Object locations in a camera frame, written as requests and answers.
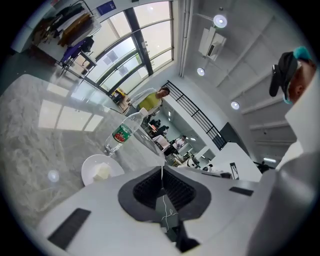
cable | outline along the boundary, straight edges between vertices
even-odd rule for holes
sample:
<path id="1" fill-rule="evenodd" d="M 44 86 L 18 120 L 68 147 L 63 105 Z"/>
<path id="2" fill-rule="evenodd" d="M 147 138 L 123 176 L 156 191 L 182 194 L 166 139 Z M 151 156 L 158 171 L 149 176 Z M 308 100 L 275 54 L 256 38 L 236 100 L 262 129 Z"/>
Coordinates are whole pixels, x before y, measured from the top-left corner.
<path id="1" fill-rule="evenodd" d="M 165 209 L 165 222 L 166 222 L 166 231 L 168 231 L 169 230 L 169 225 L 168 225 L 168 222 L 167 222 L 167 216 L 168 216 L 168 213 L 167 213 L 167 205 L 166 205 L 166 203 L 165 203 L 165 196 L 163 195 L 162 196 L 162 200 L 163 200 L 163 203 L 164 203 L 164 209 Z"/>
<path id="2" fill-rule="evenodd" d="M 166 227 L 167 227 L 167 228 L 166 228 L 166 231 L 168 231 L 168 230 L 169 230 L 169 225 L 168 225 L 168 222 L 167 222 L 167 217 L 176 215 L 176 214 L 178 214 L 178 213 L 176 212 L 176 213 L 172 214 L 173 211 L 172 211 L 171 209 L 169 209 L 170 215 L 168 215 L 168 213 L 167 213 L 167 205 L 166 205 L 166 203 L 165 203 L 165 196 L 164 196 L 164 195 L 162 196 L 162 200 L 163 200 L 163 203 L 164 203 L 165 216 L 163 216 L 161 220 L 163 220 L 163 219 L 165 218 Z"/>
<path id="3" fill-rule="evenodd" d="M 170 217 L 170 216 L 173 216 L 173 215 L 176 215 L 178 214 L 177 212 L 172 214 L 173 213 L 173 210 L 170 209 L 170 215 L 168 215 L 167 217 Z"/>

black railing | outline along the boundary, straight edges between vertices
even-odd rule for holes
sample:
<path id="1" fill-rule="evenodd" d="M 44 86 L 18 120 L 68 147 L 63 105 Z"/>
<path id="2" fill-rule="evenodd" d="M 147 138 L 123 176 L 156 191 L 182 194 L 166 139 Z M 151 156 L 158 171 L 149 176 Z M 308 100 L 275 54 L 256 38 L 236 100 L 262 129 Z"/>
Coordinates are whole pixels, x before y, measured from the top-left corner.
<path id="1" fill-rule="evenodd" d="M 209 120 L 209 118 L 189 99 L 182 91 L 180 91 L 172 82 L 168 82 L 162 87 L 170 89 L 170 96 L 180 104 L 181 107 L 201 126 L 214 142 L 219 150 L 226 145 L 226 140 L 219 133 L 218 129 Z"/>

white plate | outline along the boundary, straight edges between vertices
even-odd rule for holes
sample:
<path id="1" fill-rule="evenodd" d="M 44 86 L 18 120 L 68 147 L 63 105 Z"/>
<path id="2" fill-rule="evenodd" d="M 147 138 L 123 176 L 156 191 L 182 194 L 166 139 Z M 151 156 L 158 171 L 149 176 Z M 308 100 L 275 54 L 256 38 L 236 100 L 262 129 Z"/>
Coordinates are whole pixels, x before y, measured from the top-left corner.
<path id="1" fill-rule="evenodd" d="M 96 175 L 95 166 L 101 163 L 106 163 L 110 166 L 110 176 L 115 177 L 125 173 L 120 164 L 114 159 L 104 154 L 94 154 L 89 156 L 83 163 L 81 168 L 81 177 L 83 184 L 88 186 L 94 182 L 94 176 Z"/>

window frame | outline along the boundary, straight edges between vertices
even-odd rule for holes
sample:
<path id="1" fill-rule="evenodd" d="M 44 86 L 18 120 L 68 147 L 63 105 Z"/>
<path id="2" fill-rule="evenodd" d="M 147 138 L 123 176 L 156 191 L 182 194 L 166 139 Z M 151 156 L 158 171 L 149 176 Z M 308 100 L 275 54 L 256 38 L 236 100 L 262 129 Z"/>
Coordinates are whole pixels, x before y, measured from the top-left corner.
<path id="1" fill-rule="evenodd" d="M 96 61 L 99 61 L 102 57 L 104 57 L 106 54 L 108 54 L 108 52 L 112 51 L 113 48 L 115 46 L 117 46 L 118 44 L 122 43 L 123 41 L 125 41 L 128 38 L 132 38 L 134 46 L 135 46 L 135 50 L 132 50 L 131 52 L 129 52 L 128 54 L 126 54 L 125 56 L 123 56 L 121 59 L 118 60 L 118 62 L 116 62 L 113 66 L 111 66 L 108 70 L 106 70 L 106 72 L 99 78 L 99 80 L 97 82 L 92 81 L 91 79 L 89 79 L 85 74 L 87 73 L 86 70 L 84 70 L 84 80 L 87 81 L 88 83 L 92 84 L 93 86 L 95 86 L 96 88 L 98 88 L 100 91 L 104 92 L 105 94 L 107 94 L 109 97 L 112 96 L 112 93 L 126 80 L 128 79 L 133 73 L 135 73 L 136 71 L 138 71 L 141 67 L 145 66 L 148 75 L 146 75 L 145 77 L 141 78 L 141 82 L 142 83 L 146 78 L 148 78 L 149 76 L 151 76 L 154 72 L 156 72 L 157 70 L 161 69 L 163 66 L 167 65 L 168 63 L 170 63 L 171 61 L 174 60 L 174 35 L 173 35 L 173 8 L 172 8 L 172 1 L 169 0 L 168 1 L 169 4 L 169 17 L 167 19 L 163 19 L 163 20 L 159 20 L 156 22 L 152 22 L 150 24 L 141 26 L 139 25 L 136 13 L 134 11 L 134 8 L 129 8 L 123 11 L 127 22 L 131 28 L 131 32 L 122 36 L 121 38 L 119 38 L 117 41 L 115 41 L 114 43 L 112 43 L 111 45 L 109 45 L 108 47 L 106 47 L 100 54 L 97 55 L 97 57 L 95 58 Z M 159 52 L 158 54 L 156 54 L 155 56 L 153 56 L 152 58 L 149 57 L 148 55 L 148 51 L 147 51 L 147 47 L 145 45 L 145 40 L 144 37 L 142 35 L 141 30 L 148 28 L 150 26 L 159 24 L 159 23 L 163 23 L 163 22 L 168 22 L 170 21 L 170 35 L 171 35 L 171 47 Z M 156 57 L 166 53 L 167 51 L 171 51 L 171 59 L 166 61 L 165 63 L 163 63 L 162 65 L 160 65 L 159 67 L 157 67 L 155 70 L 153 70 L 152 68 L 152 64 L 151 61 L 153 59 L 155 59 Z M 125 76 L 123 76 L 109 91 L 106 91 L 103 87 L 101 87 L 101 85 L 103 84 L 103 82 L 116 70 L 118 70 L 118 68 L 120 66 L 122 66 L 126 61 L 128 61 L 130 58 L 132 58 L 134 55 L 138 54 L 141 60 L 141 64 L 139 64 L 138 66 L 136 66 L 134 69 L 132 69 L 130 72 L 128 72 Z M 89 71 L 92 70 L 92 67 L 90 64 L 86 67 Z"/>

water bottle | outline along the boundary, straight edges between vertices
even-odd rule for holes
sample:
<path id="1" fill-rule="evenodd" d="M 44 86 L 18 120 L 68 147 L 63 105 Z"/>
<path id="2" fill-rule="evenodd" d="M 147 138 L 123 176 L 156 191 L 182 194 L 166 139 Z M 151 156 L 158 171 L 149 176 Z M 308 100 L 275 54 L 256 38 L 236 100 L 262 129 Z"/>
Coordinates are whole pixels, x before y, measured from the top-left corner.
<path id="1" fill-rule="evenodd" d="M 124 119 L 119 127 L 105 140 L 105 154 L 111 156 L 116 152 L 138 130 L 142 121 L 148 115 L 148 111 L 143 107 L 139 112 L 133 113 Z"/>

